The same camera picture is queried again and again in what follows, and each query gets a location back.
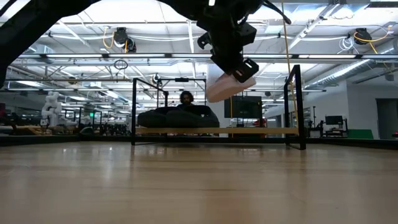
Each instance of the wooden beam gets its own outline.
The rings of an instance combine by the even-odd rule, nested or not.
[[[297,128],[136,128],[136,133],[298,134]]]

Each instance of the white humanoid robot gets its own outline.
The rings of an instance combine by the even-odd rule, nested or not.
[[[62,111],[62,105],[58,102],[58,92],[49,92],[45,97],[45,104],[42,108],[41,126],[54,127],[58,125],[58,115]]]

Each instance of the computer screen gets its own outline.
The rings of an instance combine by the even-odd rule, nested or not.
[[[343,124],[343,116],[326,116],[325,121],[327,125]]]
[[[260,118],[262,117],[261,96],[232,96],[224,100],[225,118]]]

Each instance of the wooden floor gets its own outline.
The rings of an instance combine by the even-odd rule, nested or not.
[[[0,223],[398,223],[398,151],[308,148],[0,147]]]

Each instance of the yellow cable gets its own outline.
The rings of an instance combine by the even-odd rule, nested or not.
[[[377,50],[374,48],[373,44],[372,44],[371,42],[370,42],[369,44],[371,45],[371,47],[372,47],[374,53],[378,54],[378,52],[377,52]]]
[[[387,33],[386,33],[386,35],[384,36],[384,37],[381,37],[381,38],[379,38],[379,39],[377,39],[377,40],[364,40],[364,39],[361,39],[361,38],[359,38],[359,37],[357,37],[356,36],[356,34],[358,33],[358,32],[355,32],[354,33],[354,38],[355,39],[358,39],[358,40],[360,40],[360,41],[363,41],[363,42],[369,42],[369,43],[371,43],[371,42],[376,42],[376,41],[379,41],[379,40],[382,40],[382,39],[385,39],[387,36],[388,36],[388,31],[387,31]]]
[[[284,9],[284,0],[282,0],[282,12],[285,13]],[[289,74],[290,74],[290,58],[289,58],[289,46],[287,44],[287,32],[286,32],[286,23],[284,20],[284,35],[285,35],[285,48],[286,48],[286,58],[287,58],[287,68],[289,69]],[[293,80],[290,81],[290,91],[292,92],[292,97],[293,97],[293,105],[294,105],[294,115],[296,116],[296,126],[299,126],[299,117],[297,115],[297,102],[296,102],[296,96],[294,95],[294,87],[293,87]]]
[[[369,43],[369,44],[371,45],[371,47],[372,47],[374,53],[375,53],[375,54],[378,54],[378,52],[377,52],[376,48],[373,46],[373,44],[372,44],[372,43]],[[394,73],[393,73],[393,72],[391,71],[391,69],[386,65],[386,63],[383,62],[383,64],[384,64],[385,68],[393,75]]]
[[[111,43],[111,46],[108,46],[108,45],[106,44],[106,42],[105,42],[105,35],[106,35],[106,30],[107,30],[107,29],[108,29],[108,28],[105,27],[105,31],[104,31],[104,36],[103,36],[103,38],[102,38],[102,42],[104,43],[104,46],[105,46],[107,49],[110,49],[110,48],[113,47],[114,32],[112,33],[112,43]]]

